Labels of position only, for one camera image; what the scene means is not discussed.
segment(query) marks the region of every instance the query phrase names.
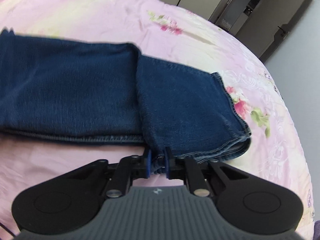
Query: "pink bedsheet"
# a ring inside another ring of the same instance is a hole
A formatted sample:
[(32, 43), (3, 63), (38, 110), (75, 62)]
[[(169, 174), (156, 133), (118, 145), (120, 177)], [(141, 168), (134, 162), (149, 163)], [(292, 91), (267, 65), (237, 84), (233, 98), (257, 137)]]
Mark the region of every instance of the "pink bedsheet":
[[(133, 42), (143, 54), (218, 71), (236, 111), (252, 130), (252, 145), (228, 163), (296, 192), (304, 205), (297, 231), (313, 236), (308, 166), (287, 108), (264, 65), (240, 42), (183, 8), (159, 0), (0, 0), (0, 30), (88, 42)], [(0, 222), (18, 233), (14, 197), (27, 187), (96, 159), (118, 162), (139, 147), (77, 147), (0, 137)], [(163, 176), (140, 185), (173, 185)], [(4, 240), (10, 236), (0, 229)]]

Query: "white wall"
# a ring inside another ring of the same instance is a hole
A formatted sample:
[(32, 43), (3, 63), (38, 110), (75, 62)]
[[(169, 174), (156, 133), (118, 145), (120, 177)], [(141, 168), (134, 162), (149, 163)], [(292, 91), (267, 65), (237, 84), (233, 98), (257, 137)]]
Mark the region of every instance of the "white wall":
[(320, 0), (313, 0), (266, 67), (289, 109), (309, 166), (320, 220)]

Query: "door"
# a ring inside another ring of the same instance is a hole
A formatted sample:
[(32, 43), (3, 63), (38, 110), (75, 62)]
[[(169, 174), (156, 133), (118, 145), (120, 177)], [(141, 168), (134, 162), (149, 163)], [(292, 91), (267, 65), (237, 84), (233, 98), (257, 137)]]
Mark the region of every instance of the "door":
[(250, 0), (231, 0), (215, 24), (226, 31), (230, 31), (249, 2)]
[(276, 50), (311, 0), (261, 0), (236, 38), (262, 62)]

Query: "jeans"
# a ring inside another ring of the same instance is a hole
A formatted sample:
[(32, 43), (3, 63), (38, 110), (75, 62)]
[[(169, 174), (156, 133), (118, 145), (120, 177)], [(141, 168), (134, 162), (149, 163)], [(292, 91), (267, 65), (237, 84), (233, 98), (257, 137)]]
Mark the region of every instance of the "jeans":
[(133, 44), (0, 35), (0, 130), (54, 141), (147, 143), (198, 162), (250, 145), (218, 73), (146, 57)]

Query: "gray ribbed plate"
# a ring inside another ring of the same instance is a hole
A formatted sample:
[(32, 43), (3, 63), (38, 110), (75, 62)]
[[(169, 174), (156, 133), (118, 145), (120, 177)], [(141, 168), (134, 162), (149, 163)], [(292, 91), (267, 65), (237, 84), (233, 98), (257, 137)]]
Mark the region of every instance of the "gray ribbed plate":
[(15, 240), (302, 240), (293, 230), (260, 236), (235, 228), (209, 198), (190, 194), (186, 186), (131, 187), (121, 198), (105, 201), (84, 227), (61, 235), (22, 231)]

